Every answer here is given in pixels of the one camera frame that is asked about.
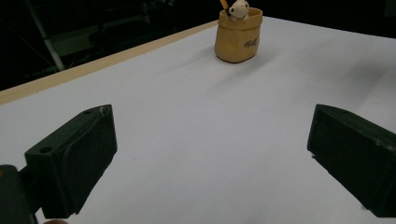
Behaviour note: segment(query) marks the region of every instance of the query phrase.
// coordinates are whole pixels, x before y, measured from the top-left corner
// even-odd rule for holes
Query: plush toy head
[[[248,2],[245,0],[236,0],[233,6],[228,9],[231,14],[231,19],[235,21],[236,19],[247,19],[249,10]]]

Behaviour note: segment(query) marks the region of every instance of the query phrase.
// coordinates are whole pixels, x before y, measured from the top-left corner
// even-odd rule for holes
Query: brown bag
[[[262,11],[251,7],[246,21],[233,21],[225,10],[219,14],[215,53],[225,62],[241,63],[256,55],[260,42]]]

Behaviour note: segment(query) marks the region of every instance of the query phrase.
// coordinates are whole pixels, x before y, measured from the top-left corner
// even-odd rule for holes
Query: table
[[[70,224],[394,223],[306,142],[316,104],[396,132],[396,40],[264,17],[258,54],[231,64],[215,37],[214,21],[1,92],[0,163],[21,169],[29,147],[112,104],[119,151]]]

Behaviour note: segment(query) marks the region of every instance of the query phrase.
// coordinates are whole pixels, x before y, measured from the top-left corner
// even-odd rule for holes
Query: wooden table edge
[[[84,63],[80,66],[76,66],[67,70],[64,70],[62,72],[50,75],[48,77],[42,77],[40,79],[21,84],[19,86],[0,91],[0,105],[4,105],[13,101],[16,101],[18,99],[21,99],[23,97],[26,97],[28,95],[38,93],[40,91],[44,91],[46,89],[49,89],[51,87],[61,85],[65,82],[68,82],[70,80],[76,79],[78,77],[83,77],[85,75],[88,75],[92,72],[104,69],[106,67],[109,67],[111,65],[114,65],[116,63],[121,63],[126,60],[132,59],[136,56],[145,54],[147,52],[150,52],[152,50],[161,48],[163,46],[166,46],[168,44],[171,44],[173,42],[176,42],[180,39],[183,39],[185,37],[188,37],[190,35],[194,35],[198,32],[201,32],[205,29],[211,28],[215,25],[217,25],[217,21],[211,21],[193,28],[190,28],[185,31],[181,31],[179,33],[169,35],[166,37],[163,37],[161,39],[157,39],[151,42],[148,42],[146,44],[127,49],[125,51],[107,56],[105,58],[101,58],[89,63]]]

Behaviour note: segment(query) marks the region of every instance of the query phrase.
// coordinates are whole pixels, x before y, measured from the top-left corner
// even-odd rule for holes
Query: plush toy
[[[236,21],[237,19],[242,19],[246,21],[248,19],[249,5],[245,0],[236,0],[233,5],[228,8],[228,12],[231,15],[231,20]]]

